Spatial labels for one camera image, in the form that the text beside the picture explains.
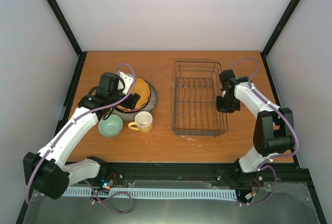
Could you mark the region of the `pink scalloped plate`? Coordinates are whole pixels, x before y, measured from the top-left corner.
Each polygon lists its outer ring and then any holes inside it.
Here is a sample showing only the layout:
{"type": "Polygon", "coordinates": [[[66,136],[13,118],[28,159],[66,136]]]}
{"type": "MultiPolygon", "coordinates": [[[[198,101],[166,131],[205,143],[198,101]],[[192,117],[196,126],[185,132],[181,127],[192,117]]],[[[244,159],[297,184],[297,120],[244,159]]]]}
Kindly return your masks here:
{"type": "Polygon", "coordinates": [[[148,101],[145,102],[141,107],[137,107],[135,109],[126,109],[126,108],[123,108],[123,107],[121,107],[121,106],[118,105],[116,107],[116,110],[119,111],[119,112],[121,112],[121,113],[135,113],[135,112],[137,112],[139,110],[142,110],[149,103],[149,101],[150,101],[150,99],[148,99],[148,101]]]}

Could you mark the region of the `pale green ceramic bowl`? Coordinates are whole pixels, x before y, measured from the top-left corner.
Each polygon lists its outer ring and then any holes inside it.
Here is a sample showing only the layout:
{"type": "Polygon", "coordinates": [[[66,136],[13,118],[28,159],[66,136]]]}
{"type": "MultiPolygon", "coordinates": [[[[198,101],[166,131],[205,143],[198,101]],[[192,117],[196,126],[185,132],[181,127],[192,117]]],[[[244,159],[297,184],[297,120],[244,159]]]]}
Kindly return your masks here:
{"type": "Polygon", "coordinates": [[[110,115],[107,119],[99,122],[99,133],[105,137],[117,136],[123,128],[123,120],[117,115],[110,115]]]}

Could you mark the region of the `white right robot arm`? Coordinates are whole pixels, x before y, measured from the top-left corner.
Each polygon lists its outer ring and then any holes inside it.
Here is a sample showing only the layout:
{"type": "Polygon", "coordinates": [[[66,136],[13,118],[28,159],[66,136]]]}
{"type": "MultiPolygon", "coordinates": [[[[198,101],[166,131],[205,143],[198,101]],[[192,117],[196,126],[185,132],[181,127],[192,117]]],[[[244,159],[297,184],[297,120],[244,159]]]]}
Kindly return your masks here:
{"type": "Polygon", "coordinates": [[[234,163],[234,180],[243,180],[247,174],[258,172],[267,162],[287,151],[296,151],[293,112],[270,102],[248,77],[236,77],[233,70],[219,75],[223,94],[216,98],[216,109],[233,113],[247,107],[256,119],[253,147],[234,163]]]}

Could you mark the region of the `black right frame post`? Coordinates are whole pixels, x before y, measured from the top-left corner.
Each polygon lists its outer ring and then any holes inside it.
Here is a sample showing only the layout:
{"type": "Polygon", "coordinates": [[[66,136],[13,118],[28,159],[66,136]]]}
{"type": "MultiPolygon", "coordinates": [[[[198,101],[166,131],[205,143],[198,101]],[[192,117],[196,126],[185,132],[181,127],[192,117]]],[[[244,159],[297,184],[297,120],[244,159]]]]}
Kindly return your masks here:
{"type": "Polygon", "coordinates": [[[298,4],[301,0],[290,0],[287,7],[285,8],[282,16],[280,17],[277,25],[275,26],[271,36],[269,37],[266,45],[264,46],[261,56],[262,58],[267,58],[268,54],[272,50],[274,44],[280,37],[283,29],[286,27],[288,21],[290,20],[291,16],[293,15],[295,9],[297,8],[298,4]]]}

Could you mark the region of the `black left frame post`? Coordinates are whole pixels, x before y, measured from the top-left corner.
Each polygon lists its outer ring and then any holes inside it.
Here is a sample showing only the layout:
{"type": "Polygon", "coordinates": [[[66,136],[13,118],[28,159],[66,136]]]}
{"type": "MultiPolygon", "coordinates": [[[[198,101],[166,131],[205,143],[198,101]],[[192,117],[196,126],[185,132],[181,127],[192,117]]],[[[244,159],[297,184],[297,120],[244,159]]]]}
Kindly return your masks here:
{"type": "Polygon", "coordinates": [[[70,42],[72,48],[74,49],[75,53],[78,56],[82,56],[84,52],[82,51],[70,25],[68,24],[65,15],[63,14],[57,0],[46,0],[48,5],[50,6],[55,18],[57,19],[58,23],[60,24],[65,36],[67,37],[68,41],[70,42]]]}

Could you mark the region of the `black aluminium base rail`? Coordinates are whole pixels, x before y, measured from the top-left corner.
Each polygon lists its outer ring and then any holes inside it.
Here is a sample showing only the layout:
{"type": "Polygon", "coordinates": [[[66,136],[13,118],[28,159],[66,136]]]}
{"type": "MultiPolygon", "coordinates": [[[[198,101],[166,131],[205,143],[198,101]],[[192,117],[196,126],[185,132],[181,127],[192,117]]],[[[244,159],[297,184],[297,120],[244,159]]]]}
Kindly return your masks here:
{"type": "Polygon", "coordinates": [[[237,163],[114,163],[103,162],[99,174],[89,179],[94,186],[99,186],[116,178],[118,185],[125,185],[136,180],[166,181],[202,181],[213,186],[240,188],[248,187],[249,182],[259,180],[263,185],[273,182],[271,169],[244,173],[237,163]]]}

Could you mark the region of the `yellow polka dot plate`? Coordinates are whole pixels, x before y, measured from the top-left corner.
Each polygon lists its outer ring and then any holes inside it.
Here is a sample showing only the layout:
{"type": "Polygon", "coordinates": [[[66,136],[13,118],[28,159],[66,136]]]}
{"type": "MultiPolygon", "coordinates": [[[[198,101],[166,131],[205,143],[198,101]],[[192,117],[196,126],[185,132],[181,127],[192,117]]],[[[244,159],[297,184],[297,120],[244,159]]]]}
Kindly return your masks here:
{"type": "Polygon", "coordinates": [[[141,107],[145,102],[148,101],[148,99],[150,99],[149,85],[141,78],[136,80],[135,87],[132,91],[132,94],[134,93],[137,93],[141,96],[140,100],[136,104],[136,108],[141,107]]]}

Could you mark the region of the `green wire dish rack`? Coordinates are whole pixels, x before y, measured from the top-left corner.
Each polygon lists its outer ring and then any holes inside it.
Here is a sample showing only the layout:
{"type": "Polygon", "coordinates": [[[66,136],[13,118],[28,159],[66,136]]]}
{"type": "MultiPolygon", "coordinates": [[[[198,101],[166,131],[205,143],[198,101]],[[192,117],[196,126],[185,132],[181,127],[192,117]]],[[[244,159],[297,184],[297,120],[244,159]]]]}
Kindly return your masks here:
{"type": "Polygon", "coordinates": [[[176,135],[219,136],[227,115],[217,111],[221,95],[217,61],[175,61],[171,83],[171,129],[176,135]]]}

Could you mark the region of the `yellow ceramic mug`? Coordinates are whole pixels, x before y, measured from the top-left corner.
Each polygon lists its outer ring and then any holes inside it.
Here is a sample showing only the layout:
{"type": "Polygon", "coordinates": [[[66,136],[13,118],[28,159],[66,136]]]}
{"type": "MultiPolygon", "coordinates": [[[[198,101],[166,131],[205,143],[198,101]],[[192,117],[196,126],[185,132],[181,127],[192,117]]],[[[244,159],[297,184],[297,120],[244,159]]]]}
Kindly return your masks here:
{"type": "Polygon", "coordinates": [[[148,133],[153,127],[153,117],[151,113],[147,111],[139,112],[133,122],[128,124],[128,128],[143,133],[148,133]]]}

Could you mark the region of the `dark speckled stone plate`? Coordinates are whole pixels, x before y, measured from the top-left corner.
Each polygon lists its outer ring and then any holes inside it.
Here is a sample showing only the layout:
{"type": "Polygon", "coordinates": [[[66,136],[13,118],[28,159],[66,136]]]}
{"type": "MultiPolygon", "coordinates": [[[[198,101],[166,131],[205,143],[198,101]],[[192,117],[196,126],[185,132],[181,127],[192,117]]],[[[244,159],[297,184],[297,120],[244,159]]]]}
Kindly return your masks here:
{"type": "Polygon", "coordinates": [[[135,116],[138,113],[143,112],[143,111],[147,111],[149,113],[153,112],[153,110],[156,108],[157,103],[158,103],[158,94],[157,94],[155,87],[149,81],[145,80],[145,82],[149,85],[149,89],[150,89],[150,100],[147,102],[147,104],[142,109],[135,111],[133,113],[125,113],[123,111],[120,111],[118,108],[115,108],[113,111],[114,115],[120,117],[125,122],[133,122],[135,116]]]}

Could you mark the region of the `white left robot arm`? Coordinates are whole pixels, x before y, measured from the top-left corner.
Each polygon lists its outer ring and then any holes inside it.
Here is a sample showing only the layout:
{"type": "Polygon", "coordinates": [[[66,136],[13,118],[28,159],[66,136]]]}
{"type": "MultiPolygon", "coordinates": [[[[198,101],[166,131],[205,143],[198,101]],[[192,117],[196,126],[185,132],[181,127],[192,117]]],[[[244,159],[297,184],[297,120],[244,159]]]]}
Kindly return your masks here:
{"type": "Polygon", "coordinates": [[[102,159],[90,156],[69,165],[66,161],[85,134],[130,96],[135,82],[134,75],[121,71],[102,74],[98,86],[80,100],[57,135],[37,153],[28,152],[23,158],[27,192],[34,189],[56,200],[69,186],[85,179],[97,184],[107,180],[107,166],[102,159]]]}

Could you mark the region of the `black frame post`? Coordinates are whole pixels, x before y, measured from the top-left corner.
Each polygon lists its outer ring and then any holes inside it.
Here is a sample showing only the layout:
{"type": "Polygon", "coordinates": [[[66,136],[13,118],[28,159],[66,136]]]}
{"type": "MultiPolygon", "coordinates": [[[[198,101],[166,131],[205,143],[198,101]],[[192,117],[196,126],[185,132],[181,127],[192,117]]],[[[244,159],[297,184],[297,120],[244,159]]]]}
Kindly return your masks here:
{"type": "Polygon", "coordinates": [[[68,41],[70,42],[72,48],[74,49],[75,53],[78,56],[82,56],[84,52],[82,51],[70,25],[68,24],[65,15],[63,14],[57,0],[46,0],[48,5],[50,6],[55,18],[57,19],[58,23],[60,24],[65,36],[67,37],[68,41]]]}
{"type": "Polygon", "coordinates": [[[291,16],[293,15],[295,9],[297,8],[298,4],[301,0],[290,0],[287,7],[285,8],[282,16],[280,17],[277,25],[275,26],[271,36],[269,37],[266,45],[264,46],[261,56],[262,58],[267,58],[268,54],[272,50],[274,44],[280,37],[283,29],[286,27],[288,21],[290,20],[291,16]]]}

